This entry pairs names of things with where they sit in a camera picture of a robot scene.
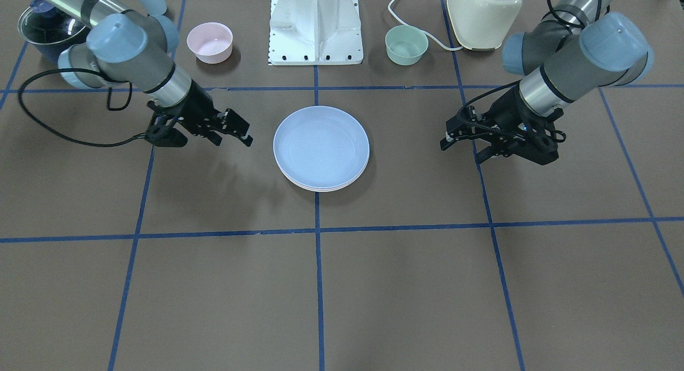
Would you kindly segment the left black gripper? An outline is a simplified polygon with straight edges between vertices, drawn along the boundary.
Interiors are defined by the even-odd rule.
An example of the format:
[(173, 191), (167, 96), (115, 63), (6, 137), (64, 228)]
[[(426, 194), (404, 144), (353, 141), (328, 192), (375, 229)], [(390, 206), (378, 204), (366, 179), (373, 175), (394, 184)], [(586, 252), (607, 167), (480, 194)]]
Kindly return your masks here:
[(489, 146), (476, 152), (476, 163), (503, 155), (517, 155), (539, 165), (559, 158), (558, 144), (566, 135), (556, 130), (554, 122), (535, 114), (522, 99), (518, 86), (496, 99), (489, 110), (475, 110), (471, 120), (447, 120), (442, 151), (463, 140), (485, 140)]

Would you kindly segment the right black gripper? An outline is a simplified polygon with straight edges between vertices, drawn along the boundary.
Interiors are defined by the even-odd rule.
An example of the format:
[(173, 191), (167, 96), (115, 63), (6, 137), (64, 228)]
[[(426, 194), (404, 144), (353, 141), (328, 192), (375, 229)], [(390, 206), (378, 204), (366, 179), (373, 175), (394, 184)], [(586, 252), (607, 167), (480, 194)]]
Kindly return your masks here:
[(215, 146), (222, 143), (221, 133), (236, 137), (246, 147), (252, 146), (250, 124), (231, 108), (225, 111), (216, 110), (212, 98), (196, 82), (190, 84), (188, 94), (174, 106), (163, 107), (154, 101), (149, 101), (147, 106), (152, 110), (152, 117), (144, 139), (154, 146), (185, 146), (188, 138), (176, 125), (185, 128), (193, 136), (206, 138)]

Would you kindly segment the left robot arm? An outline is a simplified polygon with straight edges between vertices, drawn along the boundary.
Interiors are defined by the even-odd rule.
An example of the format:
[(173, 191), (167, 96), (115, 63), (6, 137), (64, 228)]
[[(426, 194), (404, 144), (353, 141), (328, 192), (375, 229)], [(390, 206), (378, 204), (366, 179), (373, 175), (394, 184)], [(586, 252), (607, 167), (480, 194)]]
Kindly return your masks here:
[(483, 140), (477, 163), (517, 155), (539, 165), (557, 160), (566, 135), (555, 128), (564, 109), (596, 88), (626, 86), (645, 76), (655, 54), (628, 17), (609, 10), (613, 0), (561, 0), (531, 32), (506, 40), (506, 71), (521, 80), (504, 84), (484, 112), (474, 100), (446, 122), (440, 149)]

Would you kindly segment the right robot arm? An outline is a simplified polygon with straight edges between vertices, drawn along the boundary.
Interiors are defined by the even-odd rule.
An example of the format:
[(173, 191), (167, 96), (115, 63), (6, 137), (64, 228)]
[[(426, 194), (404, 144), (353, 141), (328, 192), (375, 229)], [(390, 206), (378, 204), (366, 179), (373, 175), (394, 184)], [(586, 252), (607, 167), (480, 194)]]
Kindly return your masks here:
[(193, 136), (215, 146), (222, 135), (242, 144), (253, 142), (250, 125), (232, 109), (216, 110), (212, 98), (169, 54), (176, 49), (179, 33), (166, 16), (144, 16), (118, 0), (45, 0), (90, 28), (83, 44), (61, 52), (58, 68), (38, 73), (19, 88), (22, 110), (24, 91), (33, 81), (61, 74), (78, 89), (113, 88), (127, 83), (151, 99), (151, 121), (144, 133), (131, 140), (145, 140), (164, 148), (180, 148), (188, 142), (176, 129), (181, 125)]

